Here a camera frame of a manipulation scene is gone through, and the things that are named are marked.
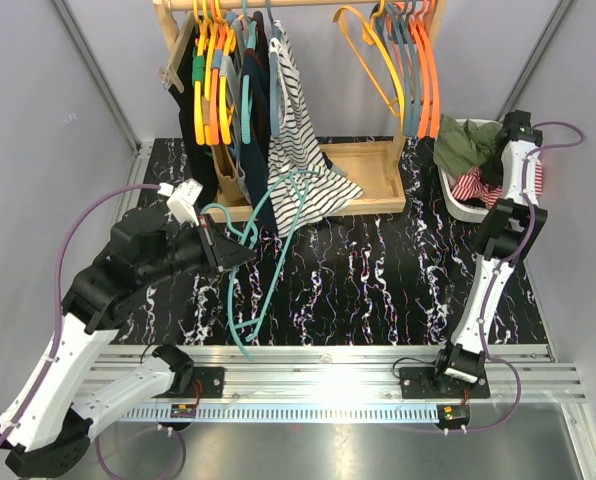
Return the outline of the black white striped tank top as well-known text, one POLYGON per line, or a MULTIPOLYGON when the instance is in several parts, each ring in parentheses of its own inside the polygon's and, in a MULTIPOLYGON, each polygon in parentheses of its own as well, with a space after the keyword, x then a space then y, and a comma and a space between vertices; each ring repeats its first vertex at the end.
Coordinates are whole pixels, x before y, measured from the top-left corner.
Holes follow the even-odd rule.
POLYGON ((317 223, 346 208, 363 189, 331 161, 316 138, 293 49, 279 20, 278 83, 280 135, 270 136, 270 201, 277 234, 317 223))

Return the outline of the blue grey hanger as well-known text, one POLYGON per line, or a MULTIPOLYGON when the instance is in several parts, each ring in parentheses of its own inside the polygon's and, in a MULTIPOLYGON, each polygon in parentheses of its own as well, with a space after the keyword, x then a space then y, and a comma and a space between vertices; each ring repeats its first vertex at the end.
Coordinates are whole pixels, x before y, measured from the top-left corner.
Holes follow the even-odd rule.
POLYGON ((275 23, 272 14, 272 2, 265 1, 267 16, 271 27, 271 36, 269 40, 269 73, 270 73, 270 93, 269 93, 269 107, 270 107, 270 127, 273 138, 278 138, 280 135, 280 113, 279 113, 279 98, 280 90, 278 83, 278 53, 280 47, 280 31, 275 23))

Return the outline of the red striped tank top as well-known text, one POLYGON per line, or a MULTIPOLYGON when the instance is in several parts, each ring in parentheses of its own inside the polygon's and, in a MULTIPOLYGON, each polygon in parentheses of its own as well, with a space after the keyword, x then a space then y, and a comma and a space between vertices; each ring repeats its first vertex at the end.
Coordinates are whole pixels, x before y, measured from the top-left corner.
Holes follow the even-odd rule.
POLYGON ((502 196, 503 189, 500 181, 504 174, 504 167, 494 168, 492 162, 473 167, 468 173, 460 176, 452 187, 453 197, 464 204, 471 200, 479 200, 487 209, 491 209, 502 196))

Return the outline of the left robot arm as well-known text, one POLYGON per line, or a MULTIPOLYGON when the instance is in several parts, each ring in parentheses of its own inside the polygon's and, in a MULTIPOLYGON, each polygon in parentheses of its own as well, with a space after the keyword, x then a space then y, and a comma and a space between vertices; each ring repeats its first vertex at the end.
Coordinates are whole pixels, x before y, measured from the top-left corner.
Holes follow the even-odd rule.
POLYGON ((167 343, 130 373, 93 394, 77 395, 148 287, 185 273, 214 276, 254 256, 208 216, 174 228, 160 209, 126 212, 92 264, 74 277, 43 358, 0 414, 0 450, 8 453, 7 467, 21 478, 60 477, 135 406, 156 396, 200 393, 193 359, 167 343))

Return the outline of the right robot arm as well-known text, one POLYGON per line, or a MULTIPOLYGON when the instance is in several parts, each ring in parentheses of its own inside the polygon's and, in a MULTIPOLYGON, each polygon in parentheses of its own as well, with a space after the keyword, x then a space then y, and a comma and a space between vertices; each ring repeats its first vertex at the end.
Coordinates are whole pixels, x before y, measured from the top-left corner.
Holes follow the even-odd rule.
POLYGON ((431 385, 443 397, 460 396, 485 382, 487 337, 505 285, 547 220, 538 206, 538 149, 543 134, 531 114, 505 115, 496 140, 502 163, 502 192, 475 236, 476 270, 460 322, 439 351, 431 385))

